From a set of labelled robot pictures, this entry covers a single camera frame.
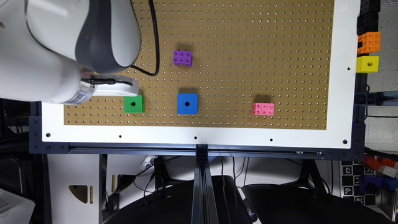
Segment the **white frame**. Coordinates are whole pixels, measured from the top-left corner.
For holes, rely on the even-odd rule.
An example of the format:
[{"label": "white frame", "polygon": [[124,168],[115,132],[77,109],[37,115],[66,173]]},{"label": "white frame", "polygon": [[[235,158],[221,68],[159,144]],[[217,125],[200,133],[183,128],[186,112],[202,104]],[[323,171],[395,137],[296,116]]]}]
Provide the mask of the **white frame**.
[{"label": "white frame", "polygon": [[43,103],[43,141],[350,148],[359,4],[335,1],[326,130],[64,125],[63,105]]}]

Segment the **purple block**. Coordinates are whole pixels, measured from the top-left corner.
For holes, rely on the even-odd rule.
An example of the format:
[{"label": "purple block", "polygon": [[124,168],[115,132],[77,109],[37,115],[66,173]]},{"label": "purple block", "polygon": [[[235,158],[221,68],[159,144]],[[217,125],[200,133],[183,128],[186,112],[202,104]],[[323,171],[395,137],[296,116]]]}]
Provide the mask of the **purple block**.
[{"label": "purple block", "polygon": [[190,57],[185,57],[185,66],[192,67],[192,59]]},{"label": "purple block", "polygon": [[359,181],[359,191],[366,194],[380,194],[384,178],[372,175],[362,175]]},{"label": "purple block", "polygon": [[173,63],[175,65],[185,65],[186,67],[192,67],[192,52],[174,50]]},{"label": "purple block", "polygon": [[173,57],[173,63],[174,63],[175,65],[180,65],[180,57],[174,56],[174,57]]}]

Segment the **brown pegboard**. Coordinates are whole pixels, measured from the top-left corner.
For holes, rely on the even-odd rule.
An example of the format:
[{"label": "brown pegboard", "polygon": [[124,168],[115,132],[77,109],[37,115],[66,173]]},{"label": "brown pegboard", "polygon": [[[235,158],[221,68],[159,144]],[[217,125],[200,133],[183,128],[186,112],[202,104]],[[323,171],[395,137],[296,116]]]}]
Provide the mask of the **brown pegboard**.
[{"label": "brown pegboard", "polygon": [[[326,129],[333,0],[157,2],[161,66],[156,77],[133,69],[144,113],[124,113],[121,97],[65,106],[67,125]],[[147,2],[134,2],[142,32],[136,65],[155,70]],[[193,67],[172,63],[193,52]],[[177,93],[198,93],[198,115],[177,114]],[[274,116],[252,114],[275,103]]]}]

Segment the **blue object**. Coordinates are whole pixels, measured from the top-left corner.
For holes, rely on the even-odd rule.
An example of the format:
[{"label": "blue object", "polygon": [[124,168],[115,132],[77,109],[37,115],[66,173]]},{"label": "blue object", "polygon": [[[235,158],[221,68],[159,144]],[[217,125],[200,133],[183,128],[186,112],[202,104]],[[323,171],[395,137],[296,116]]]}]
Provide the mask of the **blue object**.
[{"label": "blue object", "polygon": [[198,95],[196,93],[177,94],[177,114],[198,114]]},{"label": "blue object", "polygon": [[383,181],[383,187],[389,189],[389,190],[395,190],[398,189],[398,180],[395,178],[388,178],[384,179]]}]

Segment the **white panel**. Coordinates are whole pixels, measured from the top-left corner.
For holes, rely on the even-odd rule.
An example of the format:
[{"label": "white panel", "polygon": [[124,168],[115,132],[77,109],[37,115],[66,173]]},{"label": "white panel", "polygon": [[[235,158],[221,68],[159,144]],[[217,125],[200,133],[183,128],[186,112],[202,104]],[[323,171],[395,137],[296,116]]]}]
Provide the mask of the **white panel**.
[{"label": "white panel", "polygon": [[113,57],[123,67],[134,63],[141,49],[141,33],[130,1],[111,0]]},{"label": "white panel", "polygon": [[[65,126],[63,106],[44,103],[43,136],[51,133],[51,137],[44,137],[43,141],[350,148],[358,14],[359,0],[335,1],[327,130]],[[347,140],[348,144],[343,144],[343,140]]]},{"label": "white panel", "polygon": [[27,23],[43,46],[76,60],[75,49],[89,0],[29,0]]},{"label": "white panel", "polygon": [[[102,223],[101,155],[49,154],[49,180],[53,224]],[[87,185],[88,202],[79,201],[69,185]],[[93,186],[93,203],[90,203]]]}]

